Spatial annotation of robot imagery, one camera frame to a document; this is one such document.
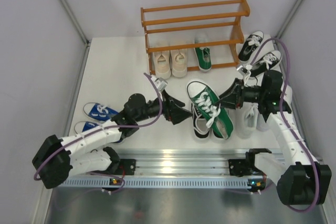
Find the green sneaker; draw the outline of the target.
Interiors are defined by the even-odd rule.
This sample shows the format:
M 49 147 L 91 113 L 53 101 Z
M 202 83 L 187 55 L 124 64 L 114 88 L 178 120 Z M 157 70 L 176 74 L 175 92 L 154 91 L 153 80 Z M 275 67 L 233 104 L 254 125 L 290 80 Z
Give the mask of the green sneaker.
M 186 93 L 191 103 L 206 119 L 206 126 L 212 130 L 225 131 L 229 139 L 234 131 L 234 125 L 226 109 L 215 106 L 219 100 L 217 93 L 202 80 L 191 80 L 186 85 Z
M 204 33 L 198 33 L 195 37 L 195 43 L 201 44 L 208 42 L 208 38 L 206 34 Z M 209 47 L 195 47 L 194 48 L 198 67 L 200 71 L 202 72 L 208 72 L 212 68 L 212 62 L 211 62 L 211 54 L 210 54 L 210 48 Z

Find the beige sneaker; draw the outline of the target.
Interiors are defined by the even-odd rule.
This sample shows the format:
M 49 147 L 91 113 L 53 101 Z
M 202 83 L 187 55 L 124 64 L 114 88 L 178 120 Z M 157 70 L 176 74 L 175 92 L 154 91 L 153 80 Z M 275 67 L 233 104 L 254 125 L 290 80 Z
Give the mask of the beige sneaker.
M 187 49 L 174 49 L 170 51 L 172 60 L 172 74 L 182 78 L 187 74 Z
M 171 76 L 170 51 L 161 50 L 152 53 L 155 75 L 158 78 L 168 79 Z

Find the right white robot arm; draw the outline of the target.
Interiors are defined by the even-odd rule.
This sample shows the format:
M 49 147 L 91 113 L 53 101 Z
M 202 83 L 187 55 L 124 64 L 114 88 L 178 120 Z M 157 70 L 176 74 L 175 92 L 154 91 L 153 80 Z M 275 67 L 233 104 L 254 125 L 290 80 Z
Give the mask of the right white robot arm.
M 239 109 L 246 102 L 257 104 L 285 160 L 281 163 L 267 148 L 252 148 L 244 159 L 229 160 L 230 174 L 237 177 L 265 174 L 276 185 L 279 199 L 286 206 L 321 205 L 328 193 L 332 171 L 307 149 L 291 107 L 281 101 L 284 90 L 282 73 L 269 70 L 260 86 L 247 87 L 243 80 L 236 78 L 219 96 L 222 109 Z

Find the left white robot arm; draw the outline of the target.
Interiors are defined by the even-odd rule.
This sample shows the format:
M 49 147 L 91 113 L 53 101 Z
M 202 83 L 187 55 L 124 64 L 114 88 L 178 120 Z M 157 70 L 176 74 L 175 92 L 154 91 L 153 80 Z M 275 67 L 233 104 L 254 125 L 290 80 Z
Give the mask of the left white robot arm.
M 139 122 L 147 119 L 156 122 L 161 116 L 176 125 L 190 118 L 192 113 L 185 109 L 185 103 L 166 91 L 160 92 L 153 101 L 135 93 L 123 110 L 101 125 L 72 136 L 47 137 L 32 160 L 36 170 L 34 180 L 53 189 L 76 175 L 115 175 L 121 159 L 109 145 L 133 135 L 141 128 Z

